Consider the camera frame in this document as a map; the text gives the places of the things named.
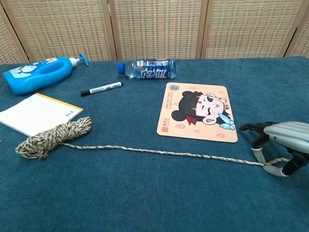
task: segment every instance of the wicker panel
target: wicker panel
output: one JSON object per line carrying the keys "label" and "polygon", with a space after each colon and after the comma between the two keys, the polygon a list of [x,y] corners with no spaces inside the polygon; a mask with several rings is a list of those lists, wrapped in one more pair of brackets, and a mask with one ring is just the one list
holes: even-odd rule
{"label": "wicker panel", "polygon": [[299,37],[292,51],[292,56],[306,56],[309,58],[309,14],[304,20],[304,26],[299,29]]}
{"label": "wicker panel", "polygon": [[0,5],[0,64],[25,63],[26,54]]}
{"label": "wicker panel", "polygon": [[211,2],[202,58],[283,56],[281,49],[302,4],[302,0]]}
{"label": "wicker panel", "polygon": [[196,57],[202,0],[109,3],[118,59]]}
{"label": "wicker panel", "polygon": [[112,59],[103,0],[8,0],[3,3],[30,59],[53,56]]}

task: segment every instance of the black hair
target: black hair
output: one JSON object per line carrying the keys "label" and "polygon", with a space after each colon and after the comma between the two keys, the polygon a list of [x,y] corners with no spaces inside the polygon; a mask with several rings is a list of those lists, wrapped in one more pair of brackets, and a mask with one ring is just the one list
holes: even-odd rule
{"label": "black hair", "polygon": [[[202,95],[201,92],[194,92],[194,93],[191,91],[183,92],[183,98],[179,101],[178,104],[179,110],[175,110],[171,113],[172,118],[175,121],[184,121],[186,119],[186,115],[189,115],[195,118],[199,122],[203,121],[204,117],[197,116],[196,110],[194,110],[197,106],[197,100],[201,95]],[[225,110],[222,112],[222,114],[230,118]],[[224,123],[224,121],[218,116],[216,123],[222,124]]]}

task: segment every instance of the yellow notepad edge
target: yellow notepad edge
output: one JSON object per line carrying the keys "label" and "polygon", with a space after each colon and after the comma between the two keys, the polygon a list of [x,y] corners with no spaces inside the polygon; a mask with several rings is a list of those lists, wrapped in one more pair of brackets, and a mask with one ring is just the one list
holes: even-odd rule
{"label": "yellow notepad edge", "polygon": [[55,98],[51,98],[51,97],[45,96],[45,95],[43,95],[43,94],[41,94],[41,93],[36,93],[35,95],[41,96],[41,97],[43,97],[43,98],[47,98],[47,99],[49,99],[49,100],[52,100],[52,101],[55,101],[55,102],[58,102],[58,103],[61,103],[61,104],[65,104],[65,105],[67,105],[67,106],[70,106],[70,107],[75,108],[75,109],[78,109],[78,110],[83,110],[83,109],[80,108],[80,107],[77,107],[77,106],[75,106],[75,105],[71,105],[71,104],[69,104],[69,103],[66,103],[66,102],[64,102],[64,101],[60,101],[60,100],[55,99]]}

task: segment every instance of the robotic hand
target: robotic hand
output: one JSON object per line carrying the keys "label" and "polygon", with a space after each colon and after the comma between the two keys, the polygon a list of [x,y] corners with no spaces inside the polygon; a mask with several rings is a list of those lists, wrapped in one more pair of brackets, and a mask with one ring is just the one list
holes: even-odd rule
{"label": "robotic hand", "polygon": [[293,158],[284,167],[265,165],[265,171],[276,176],[290,176],[309,160],[309,124],[302,122],[266,122],[245,124],[240,130],[251,130],[261,134],[252,142],[252,150],[260,163],[265,163],[262,145],[271,140],[284,146]]}

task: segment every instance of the rope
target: rope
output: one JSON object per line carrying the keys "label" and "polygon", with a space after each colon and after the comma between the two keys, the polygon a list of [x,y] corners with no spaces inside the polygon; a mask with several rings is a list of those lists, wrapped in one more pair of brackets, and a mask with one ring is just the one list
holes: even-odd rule
{"label": "rope", "polygon": [[91,119],[90,117],[80,118],[76,122],[68,122],[65,124],[61,124],[56,126],[51,130],[44,131],[42,133],[38,133],[35,136],[27,138],[24,142],[17,146],[15,149],[16,153],[27,158],[27,159],[35,159],[35,158],[47,158],[48,151],[56,147],[58,144],[65,145],[75,149],[122,149],[127,151],[136,151],[136,152],[147,152],[147,153],[155,153],[161,155],[173,155],[173,156],[189,156],[196,158],[204,158],[204,159],[214,159],[214,160],[223,160],[235,163],[249,164],[249,165],[257,165],[257,166],[265,166],[272,165],[274,163],[280,161],[289,161],[286,158],[278,158],[274,159],[267,163],[259,163],[259,162],[251,162],[247,160],[241,159],[233,159],[226,158],[220,156],[209,156],[209,155],[199,155],[199,154],[191,154],[191,153],[179,153],[179,152],[171,152],[171,151],[159,151],[159,150],[148,150],[148,149],[140,149],[140,148],[130,148],[124,146],[77,146],[64,143],[66,140],[72,140],[77,138],[91,129]]}

